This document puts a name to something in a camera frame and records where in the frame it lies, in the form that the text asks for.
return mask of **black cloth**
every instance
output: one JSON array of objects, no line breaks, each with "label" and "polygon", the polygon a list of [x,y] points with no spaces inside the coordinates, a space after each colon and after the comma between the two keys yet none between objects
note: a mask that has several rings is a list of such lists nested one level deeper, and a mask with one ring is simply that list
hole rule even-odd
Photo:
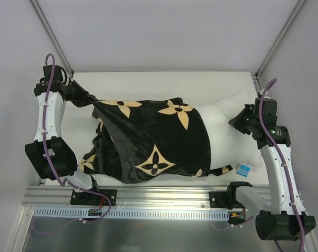
[{"label": "black cloth", "polygon": [[161,174],[208,176],[210,142],[198,111],[181,98],[95,101],[100,122],[84,172],[140,183]]}]

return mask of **white pillow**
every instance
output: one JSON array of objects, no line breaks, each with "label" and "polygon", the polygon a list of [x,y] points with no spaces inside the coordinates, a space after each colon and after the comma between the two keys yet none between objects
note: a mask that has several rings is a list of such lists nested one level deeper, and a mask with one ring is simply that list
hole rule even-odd
[{"label": "white pillow", "polygon": [[257,148],[257,142],[251,135],[242,134],[228,124],[229,120],[244,109],[246,103],[251,103],[249,93],[240,91],[214,104],[195,106],[203,119],[210,140],[210,169],[228,164],[262,167],[263,158]]}]

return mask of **purple cable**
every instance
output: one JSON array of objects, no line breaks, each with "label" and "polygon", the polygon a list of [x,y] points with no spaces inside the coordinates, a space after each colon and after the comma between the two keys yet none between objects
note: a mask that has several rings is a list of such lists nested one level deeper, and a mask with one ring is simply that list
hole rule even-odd
[{"label": "purple cable", "polygon": [[79,221],[79,218],[76,218],[76,219],[72,219],[70,220],[67,224],[65,224],[63,227],[55,230],[55,231],[50,231],[50,232],[41,232],[41,231],[38,231],[35,227],[34,227],[34,220],[35,218],[32,219],[32,223],[31,223],[31,228],[34,232],[38,233],[39,235],[52,235],[52,234],[55,234],[59,231],[61,231],[62,229],[64,229],[65,227],[67,227],[68,225],[70,225],[72,222],[75,222],[75,221]]},{"label": "purple cable", "polygon": [[[266,136],[270,139],[270,141],[272,142],[273,146],[275,147],[276,151],[278,152],[279,156],[280,156],[280,159],[281,159],[281,162],[283,164],[283,167],[284,167],[284,171],[285,171],[285,174],[286,174],[286,180],[287,180],[287,183],[289,185],[289,192],[290,192],[290,200],[291,200],[291,203],[294,203],[295,202],[295,198],[294,198],[294,192],[293,192],[293,185],[292,185],[292,181],[291,181],[291,177],[290,177],[290,172],[289,172],[289,169],[288,167],[286,166],[286,160],[285,160],[285,157],[283,155],[283,153],[281,152],[279,146],[277,145],[277,143],[275,142],[275,140],[273,139],[273,137],[270,135],[270,133],[268,132],[268,130],[266,129],[265,127],[265,124],[263,122],[263,119],[262,119],[262,107],[263,107],[263,102],[264,102],[264,99],[265,99],[265,95],[266,95],[266,92],[275,84],[276,82],[276,79],[272,79],[265,87],[264,89],[264,92],[262,94],[262,97],[260,99],[260,103],[259,103],[259,110],[258,110],[258,116],[259,116],[259,122],[260,122],[260,125],[263,129],[263,131],[265,132]],[[304,232],[304,227],[301,223],[301,220],[300,220],[300,215],[298,213],[298,210],[296,209],[296,205],[295,204],[292,204],[292,208],[293,208],[293,212],[294,212],[294,215],[296,217],[296,220],[298,221],[298,224],[299,224],[299,229],[300,229],[300,247],[299,247],[299,252],[303,252],[304,251],[304,245],[305,245],[305,232]]]},{"label": "purple cable", "polygon": [[[48,82],[48,86],[47,86],[47,91],[46,91],[46,95],[45,95],[45,100],[44,100],[44,106],[43,106],[43,116],[42,116],[42,129],[44,130],[44,132],[42,133],[42,136],[43,136],[43,148],[44,148],[44,152],[45,152],[45,157],[48,161],[48,164],[54,174],[54,177],[56,178],[56,180],[59,182],[59,184],[61,186],[65,186],[65,183],[66,183],[66,180],[64,182],[62,182],[55,170],[55,167],[54,167],[54,164],[50,158],[50,155],[49,155],[49,152],[48,152],[48,147],[47,147],[47,139],[46,139],[46,114],[47,114],[47,103],[48,103],[48,98],[49,98],[49,93],[50,93],[50,89],[51,89],[51,86],[52,86],[52,82],[53,82],[53,78],[54,78],[54,73],[55,73],[55,57],[53,54],[48,54],[47,57],[45,58],[45,65],[47,66],[48,65],[48,59],[49,57],[51,56],[52,60],[53,60],[53,64],[52,64],[52,72],[50,74],[50,79],[49,79],[49,82]],[[108,202],[108,209],[107,211],[102,214],[101,217],[95,219],[95,220],[85,220],[85,223],[95,223],[95,222],[98,222],[100,221],[102,218],[104,218],[111,210],[111,201],[110,199],[105,196],[104,194],[102,193],[96,193],[96,192],[92,192],[92,191],[89,191],[89,190],[86,190],[86,189],[83,189],[79,186],[76,186],[74,185],[73,183],[71,183],[70,181],[68,181],[68,184],[75,188],[75,189],[78,189],[78,190],[81,190],[83,192],[86,192],[86,193],[90,193],[90,194],[94,194],[94,195],[98,195],[100,197],[103,197],[107,200]],[[55,231],[51,231],[51,232],[41,232],[41,231],[38,231],[35,227],[34,227],[34,219],[32,219],[32,223],[31,223],[31,228],[33,231],[35,231],[36,233],[40,234],[40,235],[51,235],[51,234],[54,234],[54,233],[57,233],[59,231],[61,231],[62,229],[64,229],[65,227],[67,227],[69,224],[71,224],[72,222],[75,222],[75,221],[78,221],[80,219],[72,219],[70,222],[68,222],[67,224],[65,224],[63,227],[55,230]]]},{"label": "purple cable", "polygon": [[280,247],[280,244],[278,243],[277,240],[274,241],[276,247],[279,249],[280,252],[284,252],[283,249]]},{"label": "purple cable", "polygon": [[48,54],[47,57],[45,58],[45,65],[48,65],[48,59],[51,56],[52,60],[53,60],[53,64],[52,64],[52,72],[50,74],[50,79],[48,82],[48,87],[47,87],[47,92],[45,94],[45,99],[44,99],[44,106],[43,106],[43,115],[42,115],[42,130],[44,130],[42,132],[42,137],[43,137],[43,149],[44,149],[44,154],[45,157],[48,161],[48,164],[53,172],[53,175],[55,177],[55,179],[59,182],[59,184],[61,186],[65,186],[65,182],[62,182],[62,180],[60,180],[54,164],[50,158],[49,152],[48,152],[48,147],[47,147],[47,137],[46,137],[46,117],[47,117],[47,104],[48,104],[48,98],[49,98],[49,93],[50,93],[50,89],[52,88],[52,83],[53,83],[53,78],[54,78],[54,74],[55,74],[55,57],[53,54]]},{"label": "purple cable", "polygon": [[[89,223],[89,224],[96,223],[96,222],[100,221],[102,218],[104,218],[106,215],[108,215],[108,213],[109,213],[110,210],[111,210],[111,201],[110,201],[110,199],[109,199],[106,195],[104,195],[104,194],[102,194],[102,193],[96,193],[96,192],[92,192],[92,191],[83,189],[83,188],[81,188],[81,187],[79,187],[79,186],[74,185],[74,184],[71,183],[70,181],[68,181],[68,184],[69,184],[71,187],[73,187],[73,188],[75,188],[75,189],[78,189],[78,190],[81,190],[81,191],[83,191],[83,192],[86,192],[86,193],[90,193],[90,194],[94,194],[94,195],[98,195],[98,196],[100,196],[100,197],[103,197],[103,198],[106,199],[107,202],[108,202],[108,209],[107,209],[107,211],[106,211],[104,214],[102,214],[99,218],[97,218],[97,219],[95,219],[95,220],[85,220],[85,223]],[[57,230],[55,230],[55,231],[41,232],[41,231],[38,231],[38,230],[34,227],[34,219],[32,219],[31,227],[32,227],[32,230],[33,230],[34,232],[36,232],[36,233],[38,233],[38,234],[40,234],[40,235],[52,235],[52,234],[55,234],[55,233],[57,233],[57,232],[63,230],[65,227],[67,227],[68,225],[70,225],[72,222],[75,222],[75,221],[80,221],[80,219],[79,219],[79,218],[72,219],[72,220],[70,220],[67,224],[65,224],[63,227],[61,227],[61,228],[59,228],[59,229],[57,229]]]},{"label": "purple cable", "polygon": [[[249,223],[250,221],[252,221],[252,219],[253,219],[253,216],[251,216],[250,218],[248,218],[245,222],[243,222],[241,225],[245,225],[245,224],[247,224],[247,223]],[[236,226],[239,226],[239,225],[234,225],[234,226],[229,226],[229,227],[226,227],[226,228],[224,228],[224,229],[219,229],[219,228],[217,228],[217,227],[215,227],[214,226],[214,224],[213,224],[213,222],[211,222],[211,226],[216,230],[216,231],[218,231],[218,232],[224,232],[224,231],[227,231],[227,230],[229,230],[229,229],[232,229],[232,228],[234,228],[234,227],[236,227]]]}]

